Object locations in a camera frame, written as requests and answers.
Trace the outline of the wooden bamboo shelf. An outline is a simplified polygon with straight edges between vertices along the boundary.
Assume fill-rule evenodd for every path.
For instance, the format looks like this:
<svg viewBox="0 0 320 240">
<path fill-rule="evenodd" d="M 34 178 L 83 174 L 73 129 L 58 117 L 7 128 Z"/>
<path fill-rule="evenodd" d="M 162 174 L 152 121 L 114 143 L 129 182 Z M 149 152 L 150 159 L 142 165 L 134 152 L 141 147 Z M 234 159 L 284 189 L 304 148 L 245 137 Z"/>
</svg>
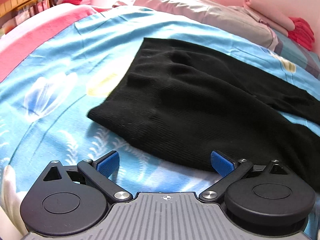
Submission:
<svg viewBox="0 0 320 240">
<path fill-rule="evenodd" d="M 50 0 L 1 0 L 1 36 L 51 5 Z"/>
</svg>

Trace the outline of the blue plaid pillow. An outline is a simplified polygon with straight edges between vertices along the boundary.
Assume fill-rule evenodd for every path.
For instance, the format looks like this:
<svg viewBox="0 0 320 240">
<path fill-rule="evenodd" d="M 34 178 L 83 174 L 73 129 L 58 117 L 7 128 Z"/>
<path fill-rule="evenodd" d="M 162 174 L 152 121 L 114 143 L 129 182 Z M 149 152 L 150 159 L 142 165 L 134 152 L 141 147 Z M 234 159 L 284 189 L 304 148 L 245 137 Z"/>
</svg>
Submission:
<svg viewBox="0 0 320 240">
<path fill-rule="evenodd" d="M 308 51 L 280 32 L 276 30 L 274 30 L 274 32 L 278 38 L 278 44 L 274 52 L 292 63 L 299 65 L 319 80 L 319 56 L 314 52 Z"/>
</svg>

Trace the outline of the black ribbed pants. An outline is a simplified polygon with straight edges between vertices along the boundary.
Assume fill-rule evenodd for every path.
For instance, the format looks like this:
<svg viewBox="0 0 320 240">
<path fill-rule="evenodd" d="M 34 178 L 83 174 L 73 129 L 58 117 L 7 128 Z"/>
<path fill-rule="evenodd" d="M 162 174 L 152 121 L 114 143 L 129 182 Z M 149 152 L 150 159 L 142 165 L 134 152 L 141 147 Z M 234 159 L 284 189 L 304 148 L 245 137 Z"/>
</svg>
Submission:
<svg viewBox="0 0 320 240">
<path fill-rule="evenodd" d="M 88 112 L 130 145 L 173 163 L 212 170 L 213 151 L 264 165 L 283 161 L 319 190 L 319 136 L 284 117 L 319 123 L 319 101 L 219 51 L 145 38 L 107 99 Z"/>
</svg>

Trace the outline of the grey beige pillow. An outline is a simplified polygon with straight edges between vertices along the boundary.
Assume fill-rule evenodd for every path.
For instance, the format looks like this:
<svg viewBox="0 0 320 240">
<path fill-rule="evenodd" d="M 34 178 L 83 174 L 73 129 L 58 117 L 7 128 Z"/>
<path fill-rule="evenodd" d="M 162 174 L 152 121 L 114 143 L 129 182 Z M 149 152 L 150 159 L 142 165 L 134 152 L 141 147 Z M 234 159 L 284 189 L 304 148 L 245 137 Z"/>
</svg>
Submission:
<svg viewBox="0 0 320 240">
<path fill-rule="evenodd" d="M 114 7 L 135 5 L 220 28 L 274 51 L 276 33 L 257 14 L 239 6 L 225 6 L 212 0 L 118 0 Z"/>
</svg>

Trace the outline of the blue floral bed sheet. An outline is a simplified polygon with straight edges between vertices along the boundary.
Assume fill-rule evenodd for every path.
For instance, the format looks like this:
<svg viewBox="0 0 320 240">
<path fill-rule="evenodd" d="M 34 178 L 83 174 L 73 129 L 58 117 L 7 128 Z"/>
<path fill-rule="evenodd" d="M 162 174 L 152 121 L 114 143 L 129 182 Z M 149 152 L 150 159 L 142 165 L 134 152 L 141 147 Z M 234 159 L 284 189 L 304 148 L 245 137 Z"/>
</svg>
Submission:
<svg viewBox="0 0 320 240">
<path fill-rule="evenodd" d="M 1 237 L 27 230 L 20 204 L 51 160 L 75 165 L 111 150 L 112 179 L 138 191 L 201 192 L 217 174 L 151 156 L 92 122 L 129 68 L 143 39 L 174 38 L 216 49 L 319 97 L 319 80 L 299 65 L 246 39 L 184 16 L 124 6 L 83 18 L 41 44 L 1 81 Z"/>
</svg>

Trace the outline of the pink blanket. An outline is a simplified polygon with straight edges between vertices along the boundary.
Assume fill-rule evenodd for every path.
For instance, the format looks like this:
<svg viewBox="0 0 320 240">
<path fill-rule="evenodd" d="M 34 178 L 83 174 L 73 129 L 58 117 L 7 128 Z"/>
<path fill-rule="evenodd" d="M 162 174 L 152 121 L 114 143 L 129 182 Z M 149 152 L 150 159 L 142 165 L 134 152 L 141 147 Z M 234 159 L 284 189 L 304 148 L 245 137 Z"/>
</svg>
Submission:
<svg viewBox="0 0 320 240">
<path fill-rule="evenodd" d="M 110 9 L 62 3 L 27 19 L 1 38 L 1 81 L 31 52 L 68 26 Z"/>
</svg>

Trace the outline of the folded red cloth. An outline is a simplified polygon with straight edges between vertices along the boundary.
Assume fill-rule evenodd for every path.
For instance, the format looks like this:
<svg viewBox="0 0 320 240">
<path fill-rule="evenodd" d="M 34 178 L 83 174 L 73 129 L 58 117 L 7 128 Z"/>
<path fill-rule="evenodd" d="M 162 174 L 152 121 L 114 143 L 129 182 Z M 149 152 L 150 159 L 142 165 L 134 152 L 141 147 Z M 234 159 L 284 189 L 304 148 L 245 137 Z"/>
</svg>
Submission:
<svg viewBox="0 0 320 240">
<path fill-rule="evenodd" d="M 290 17 L 290 20 L 294 23 L 295 28 L 292 31 L 288 31 L 288 38 L 297 42 L 305 49 L 312 51 L 315 36 L 310 24 L 300 17 Z"/>
</svg>

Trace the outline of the folded pink cloth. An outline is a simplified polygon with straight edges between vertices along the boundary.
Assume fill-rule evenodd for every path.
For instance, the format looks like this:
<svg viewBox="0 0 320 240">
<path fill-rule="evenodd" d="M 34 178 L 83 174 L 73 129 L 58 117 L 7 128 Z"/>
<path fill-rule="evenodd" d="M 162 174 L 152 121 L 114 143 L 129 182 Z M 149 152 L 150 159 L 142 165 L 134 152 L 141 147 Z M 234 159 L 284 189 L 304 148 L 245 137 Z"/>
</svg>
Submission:
<svg viewBox="0 0 320 240">
<path fill-rule="evenodd" d="M 272 29 L 288 36 L 295 29 L 295 24 L 275 5 L 262 0 L 244 0 L 243 6 L 257 14 Z"/>
</svg>

